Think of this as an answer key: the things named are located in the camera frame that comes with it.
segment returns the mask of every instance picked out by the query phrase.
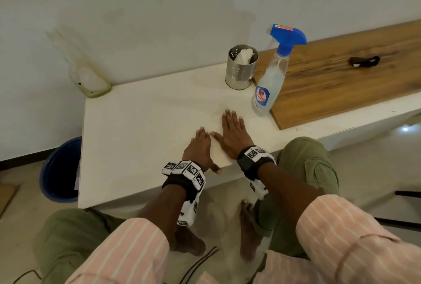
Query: white desk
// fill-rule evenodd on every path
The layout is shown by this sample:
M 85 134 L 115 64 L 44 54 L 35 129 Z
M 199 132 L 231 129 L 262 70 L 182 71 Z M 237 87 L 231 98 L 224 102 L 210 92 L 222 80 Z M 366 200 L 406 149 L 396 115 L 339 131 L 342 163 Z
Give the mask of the white desk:
M 87 99 L 78 206 L 91 207 L 160 187 L 162 167 L 181 158 L 195 130 L 203 126 L 221 132 L 226 108 L 243 116 L 254 142 L 270 152 L 300 136 L 337 148 L 367 136 L 367 129 L 353 133 L 358 128 L 378 130 L 375 123 L 409 117 L 421 109 L 420 92 L 279 130 L 271 115 L 259 117 L 252 110 L 254 85 L 233 90 L 225 84 L 225 71 L 226 64 L 199 68 L 117 85 L 102 97 Z M 207 172 L 207 187 L 242 176 L 236 167 L 227 168 L 234 161 L 215 140 L 210 152 L 224 173 Z

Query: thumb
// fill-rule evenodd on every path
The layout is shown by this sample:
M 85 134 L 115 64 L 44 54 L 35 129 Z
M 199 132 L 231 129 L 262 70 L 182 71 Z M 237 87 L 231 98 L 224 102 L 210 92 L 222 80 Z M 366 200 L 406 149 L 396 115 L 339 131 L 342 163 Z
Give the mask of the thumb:
M 213 161 L 212 161 L 212 164 L 210 165 L 210 169 L 211 169 L 213 172 L 215 172 L 216 174 L 222 174 L 222 170 L 221 170 L 221 168 L 220 168 L 218 165 L 214 164 L 214 162 L 213 162 Z
M 222 135 L 217 133 L 217 132 L 209 132 L 209 134 L 215 139 L 217 140 L 219 143 L 222 143 Z

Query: stainless steel container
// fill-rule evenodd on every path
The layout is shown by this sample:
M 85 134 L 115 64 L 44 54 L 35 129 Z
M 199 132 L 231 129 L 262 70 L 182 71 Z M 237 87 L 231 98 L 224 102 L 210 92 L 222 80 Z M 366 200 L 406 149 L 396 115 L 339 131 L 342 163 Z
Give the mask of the stainless steel container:
M 235 57 L 242 49 L 253 49 L 253 56 L 250 59 L 250 64 L 235 63 Z M 259 59 L 259 52 L 249 45 L 236 45 L 229 50 L 227 62 L 227 74 L 225 75 L 225 83 L 233 89 L 244 90 L 247 89 L 253 82 L 253 74 L 256 68 L 257 60 Z

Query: wooden board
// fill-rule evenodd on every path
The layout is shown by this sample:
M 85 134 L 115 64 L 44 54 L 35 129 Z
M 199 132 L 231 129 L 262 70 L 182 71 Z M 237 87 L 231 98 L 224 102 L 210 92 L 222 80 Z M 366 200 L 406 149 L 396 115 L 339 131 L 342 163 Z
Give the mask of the wooden board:
M 259 53 L 254 82 L 276 50 Z M 350 57 L 381 57 L 371 68 Z M 271 109 L 279 129 L 318 120 L 421 90 L 421 20 L 295 46 Z
M 0 217 L 3 215 L 16 191 L 18 191 L 18 186 L 0 185 Z

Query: blue trash bin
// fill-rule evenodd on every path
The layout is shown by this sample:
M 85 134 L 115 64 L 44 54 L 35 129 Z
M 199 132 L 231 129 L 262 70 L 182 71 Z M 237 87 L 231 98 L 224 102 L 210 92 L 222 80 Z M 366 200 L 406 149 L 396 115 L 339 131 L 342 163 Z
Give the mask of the blue trash bin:
M 82 151 L 82 137 L 60 145 L 45 161 L 39 176 L 39 187 L 50 200 L 59 203 L 77 201 L 76 171 Z

